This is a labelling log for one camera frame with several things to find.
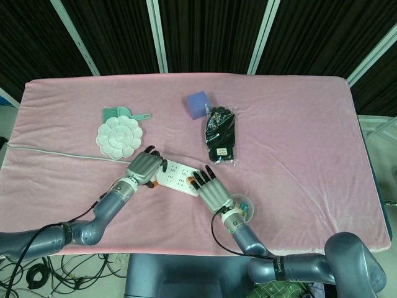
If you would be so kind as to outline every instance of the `pink towel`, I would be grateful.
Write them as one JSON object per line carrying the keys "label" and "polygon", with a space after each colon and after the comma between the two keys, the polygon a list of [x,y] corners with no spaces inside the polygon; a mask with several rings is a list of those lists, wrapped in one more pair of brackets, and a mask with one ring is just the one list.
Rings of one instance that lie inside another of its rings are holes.
{"label": "pink towel", "polygon": [[[141,151],[196,168],[208,163],[206,119],[192,120],[186,96],[237,107],[237,167],[213,170],[255,206],[251,227],[276,254],[323,252],[334,233],[357,234],[372,251],[390,246],[350,95],[341,78],[237,74],[145,74],[40,79],[26,85],[10,145],[102,156],[95,143],[105,107],[152,113],[140,122]],[[83,213],[125,164],[8,149],[0,172],[2,232],[39,228]],[[213,241],[199,197],[140,187],[99,244],[62,253],[227,255]],[[238,250],[226,229],[215,230]]]}

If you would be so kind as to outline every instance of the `white label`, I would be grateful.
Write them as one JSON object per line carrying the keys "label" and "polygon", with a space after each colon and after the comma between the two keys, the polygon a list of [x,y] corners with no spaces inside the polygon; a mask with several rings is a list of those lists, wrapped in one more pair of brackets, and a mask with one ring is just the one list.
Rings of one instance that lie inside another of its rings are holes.
{"label": "white label", "polygon": [[228,150],[226,148],[217,148],[216,153],[217,153],[217,155],[220,155],[220,156],[227,155]]}

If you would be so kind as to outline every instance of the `white power strip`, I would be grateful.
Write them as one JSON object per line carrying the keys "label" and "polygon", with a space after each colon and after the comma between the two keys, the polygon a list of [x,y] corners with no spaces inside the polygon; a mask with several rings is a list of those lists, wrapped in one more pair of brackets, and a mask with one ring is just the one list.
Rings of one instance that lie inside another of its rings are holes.
{"label": "white power strip", "polygon": [[192,177],[194,171],[200,171],[198,169],[191,168],[190,166],[183,165],[182,163],[176,163],[172,160],[167,160],[167,162],[167,171],[163,173],[162,167],[160,167],[160,170],[156,175],[154,175],[154,180],[156,180],[160,185],[198,197],[199,194],[189,183],[187,178],[190,176]]}

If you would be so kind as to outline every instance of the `purple cube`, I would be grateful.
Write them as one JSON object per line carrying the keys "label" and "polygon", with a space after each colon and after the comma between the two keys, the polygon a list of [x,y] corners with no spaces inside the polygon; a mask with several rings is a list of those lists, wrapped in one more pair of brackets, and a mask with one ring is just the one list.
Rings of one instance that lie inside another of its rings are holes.
{"label": "purple cube", "polygon": [[187,96],[187,109],[189,110],[193,120],[206,115],[205,104],[207,104],[208,107],[211,106],[210,101],[208,100],[208,97],[205,95],[204,91]]}

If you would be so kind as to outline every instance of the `metal frame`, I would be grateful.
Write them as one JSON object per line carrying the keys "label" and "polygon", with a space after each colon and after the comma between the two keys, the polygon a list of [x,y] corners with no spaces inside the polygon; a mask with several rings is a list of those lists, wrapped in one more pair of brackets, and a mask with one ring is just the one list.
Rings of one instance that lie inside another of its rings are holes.
{"label": "metal frame", "polygon": [[163,28],[161,27],[161,16],[158,0],[146,0],[153,34],[154,47],[156,48],[157,61],[160,73],[168,73],[166,48],[164,46]]}
{"label": "metal frame", "polygon": [[86,46],[84,45],[79,32],[77,32],[68,12],[66,11],[65,7],[63,6],[61,0],[50,0],[52,6],[54,7],[56,13],[59,15],[60,19],[62,20],[63,25],[66,27],[66,30],[69,32],[71,38],[73,39],[74,43],[76,44],[77,48],[79,49],[81,55],[83,56],[84,60],[86,61],[89,69],[93,76],[100,76],[99,70],[92,60],[91,55],[89,54]]}
{"label": "metal frame", "polygon": [[12,104],[14,107],[19,109],[20,103],[17,102],[10,94],[8,94],[3,88],[0,88],[0,96],[3,97],[6,101]]}
{"label": "metal frame", "polygon": [[259,61],[262,58],[263,50],[265,49],[267,38],[273,26],[273,21],[279,8],[280,0],[268,0],[266,4],[265,13],[263,15],[262,24],[256,38],[254,51],[252,52],[251,62],[248,66],[247,75],[256,74]]}
{"label": "metal frame", "polygon": [[348,84],[353,86],[376,61],[397,41],[397,24],[378,42],[373,50],[362,60],[352,74],[347,78]]}

